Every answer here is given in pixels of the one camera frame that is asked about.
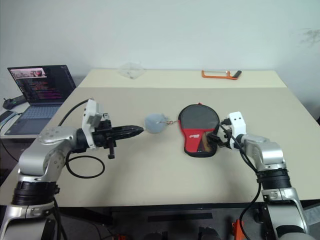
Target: orange part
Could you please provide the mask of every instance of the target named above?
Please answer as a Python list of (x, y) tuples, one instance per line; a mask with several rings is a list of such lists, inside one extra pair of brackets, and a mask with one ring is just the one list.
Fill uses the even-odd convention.
[(207, 79), (231, 79), (231, 80), (237, 80), (238, 77), (232, 77), (230, 74), (230, 71), (226, 71), (226, 76), (210, 76), (210, 75), (205, 75), (205, 71), (202, 70), (201, 71), (201, 75), (203, 78), (207, 78)]
[(235, 222), (232, 223), (233, 235), (234, 240), (244, 240), (246, 237), (241, 230), (240, 227), (240, 220), (237, 219)]

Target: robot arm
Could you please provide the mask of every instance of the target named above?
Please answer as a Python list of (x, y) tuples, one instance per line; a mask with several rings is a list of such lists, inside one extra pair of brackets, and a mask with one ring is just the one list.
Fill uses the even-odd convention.
[[(231, 126), (233, 137), (245, 154), (254, 161), (257, 182), (262, 184), (264, 204), (261, 209), (268, 240), (314, 239), (304, 217), (297, 191), (291, 186), (286, 161), (280, 146), (263, 136), (247, 134), (240, 112), (230, 113), (223, 121)], [(232, 138), (231, 149), (238, 149)]]
[(6, 208), (0, 240), (51, 239), (55, 222), (47, 217), (54, 213), (54, 196), (59, 193), (57, 180), (66, 156), (103, 147), (110, 150), (108, 157), (113, 159), (116, 140), (131, 138), (144, 131), (133, 125), (112, 127), (106, 117), (99, 104), (89, 99), (82, 128), (58, 126), (46, 129), (23, 152), (18, 163), (18, 183), (11, 205)]

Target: floor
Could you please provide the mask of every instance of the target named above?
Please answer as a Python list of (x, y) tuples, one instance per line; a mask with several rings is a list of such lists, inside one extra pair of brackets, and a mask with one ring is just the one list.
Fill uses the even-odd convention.
[[(18, 145), (7, 143), (6, 147), (11, 154), (18, 159), (20, 154), (28, 147), (28, 145), (29, 143), (21, 143)], [(16, 165), (16, 162), (4, 152), (2, 147), (0, 148), (0, 154), (1, 174), (4, 169), (7, 169), (6, 173), (9, 173)], [(3, 217), (4, 210), (5, 206), (1, 206), (1, 217)], [(108, 228), (106, 226), (70, 218), (64, 215), (62, 216), (62, 224), (69, 240), (111, 239), (110, 232), (112, 234), (127, 234), (131, 236), (133, 240), (143, 240), (146, 234), (155, 232), (167, 232), (169, 240), (196, 240), (198, 237), (199, 227), (213, 228), (218, 232), (221, 239), (231, 240), (233, 239), (231, 234), (232, 222), (239, 218), (241, 211), (242, 208), (215, 208), (179, 211), (116, 211), (112, 213), (114, 224), (112, 226), (108, 226)], [(245, 215), (243, 219), (244, 229), (252, 240), (262, 240), (262, 226), (254, 221), (255, 213), (256, 210), (252, 209)], [(159, 217), (179, 214), (205, 214), (206, 216), (211, 217), (208, 219), (194, 220), (168, 220), (163, 219), (164, 217)], [(310, 233), (316, 239), (320, 239), (320, 223), (310, 226)]]

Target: laptop keyboard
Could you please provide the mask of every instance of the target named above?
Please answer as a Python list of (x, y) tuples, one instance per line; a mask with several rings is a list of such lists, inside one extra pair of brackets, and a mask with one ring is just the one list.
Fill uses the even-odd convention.
[(33, 106), (21, 116), (21, 119), (51, 119), (60, 106)]

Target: computer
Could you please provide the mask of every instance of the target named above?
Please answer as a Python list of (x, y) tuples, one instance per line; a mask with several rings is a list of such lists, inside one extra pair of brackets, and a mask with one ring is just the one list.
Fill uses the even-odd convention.
[(30, 104), (5, 133), (37, 135), (76, 88), (66, 65), (8, 67)]

